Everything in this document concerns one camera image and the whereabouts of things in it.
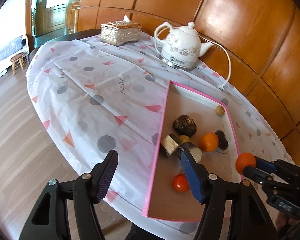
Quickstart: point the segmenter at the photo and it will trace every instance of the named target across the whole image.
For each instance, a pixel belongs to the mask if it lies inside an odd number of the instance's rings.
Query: tomato
[[[184,174],[178,174],[175,176],[172,185],[177,192],[187,192],[190,189],[187,178]]]

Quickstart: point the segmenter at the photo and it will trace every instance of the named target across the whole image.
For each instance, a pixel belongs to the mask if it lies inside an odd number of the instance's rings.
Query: tray rim
[[[163,112],[163,115],[162,115],[162,118],[161,118],[161,124],[162,125],[160,126],[160,130],[159,130],[159,133],[158,133],[158,138],[161,138],[161,134],[162,134],[163,122],[164,122],[164,117],[165,117],[165,110],[166,110],[166,105],[167,105],[167,100],[168,100],[168,93],[169,93],[169,89],[170,89],[171,84],[173,84],[175,86],[178,86],[178,87],[181,87],[181,88],[184,88],[184,89],[187,89],[191,92],[199,94],[200,96],[206,97],[206,98],[208,98],[208,99],[210,99],[210,100],[212,100],[212,101],[214,101],[214,102],[216,102],[216,103],[218,103],[218,104],[220,104],[224,107],[225,112],[226,112],[227,117],[228,117],[229,122],[230,122],[232,134],[233,134],[233,137],[234,137],[234,143],[235,143],[235,146],[236,146],[237,155],[239,156],[240,155],[240,150],[239,150],[238,140],[237,140],[237,136],[236,136],[235,131],[234,131],[234,126],[233,126],[233,123],[232,123],[232,120],[231,120],[231,117],[230,117],[229,110],[228,110],[227,106],[223,102],[219,101],[218,99],[215,99],[212,96],[209,96],[209,95],[207,95],[203,92],[200,92],[196,89],[193,89],[193,88],[191,88],[187,85],[184,85],[184,84],[172,81],[172,80],[170,80],[170,82],[168,84],[168,89],[167,89],[167,93],[166,93],[166,97],[165,97],[165,101],[164,101],[164,112]],[[155,175],[155,170],[156,170],[156,166],[157,166],[157,161],[155,161],[155,160],[158,160],[159,148],[160,148],[160,140],[157,139],[157,143],[156,143],[156,147],[155,147],[155,153],[154,153],[154,160],[152,162],[151,174],[150,174],[149,182],[148,182],[148,185],[147,185],[147,191],[146,191],[145,200],[144,200],[144,203],[143,203],[143,208],[142,208],[141,214],[145,217],[156,219],[156,220],[176,221],[176,222],[197,222],[198,220],[171,220],[171,219],[167,220],[167,219],[159,219],[159,218],[153,218],[153,217],[148,216],[149,207],[150,207],[151,192],[152,192],[152,188],[153,188],[153,184],[154,184],[154,175]]]

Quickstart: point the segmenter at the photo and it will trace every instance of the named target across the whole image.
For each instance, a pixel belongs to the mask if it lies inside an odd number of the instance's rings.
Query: tablecloth
[[[37,51],[26,77],[42,124],[74,170],[90,172],[115,149],[119,164],[105,201],[164,239],[193,239],[199,224],[141,215],[169,80],[227,105],[241,153],[292,162],[265,119],[236,88],[227,84],[221,92],[216,86],[224,79],[199,60],[190,72],[164,64],[154,38],[145,33],[140,41],[120,47],[101,42],[99,36],[47,43]],[[265,202],[261,187],[254,186]],[[266,207],[274,221],[277,211]]]

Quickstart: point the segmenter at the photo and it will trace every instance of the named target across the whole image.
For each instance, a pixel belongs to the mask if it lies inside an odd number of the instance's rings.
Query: wooden stool
[[[24,69],[24,67],[23,67],[24,61],[23,61],[22,55],[23,55],[23,53],[18,53],[10,59],[10,61],[12,62],[12,74],[13,75],[16,73],[16,68],[17,68],[16,61],[17,60],[20,63],[21,69]]]

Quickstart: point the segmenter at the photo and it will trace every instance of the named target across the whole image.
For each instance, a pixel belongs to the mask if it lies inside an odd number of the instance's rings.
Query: pink tray
[[[226,114],[219,117],[215,108],[222,105]],[[239,155],[239,147],[231,122],[229,111],[225,104],[202,92],[194,90],[177,82],[170,82],[166,96],[165,113],[159,138],[170,133],[178,135],[172,123],[180,115],[187,114],[194,119],[197,132],[191,142],[198,145],[202,135],[216,130],[223,130],[229,147],[219,152],[203,152],[201,164],[208,172],[218,174],[222,179],[240,182],[241,177],[235,171],[235,161]],[[172,187],[173,178],[183,173],[180,160],[173,155],[170,158],[159,154],[160,140],[156,145],[155,161],[153,162],[151,177],[148,183],[142,215],[150,218],[169,221],[200,221],[204,205],[198,203],[191,191],[178,193]],[[227,201],[225,217],[231,212],[231,202]]]

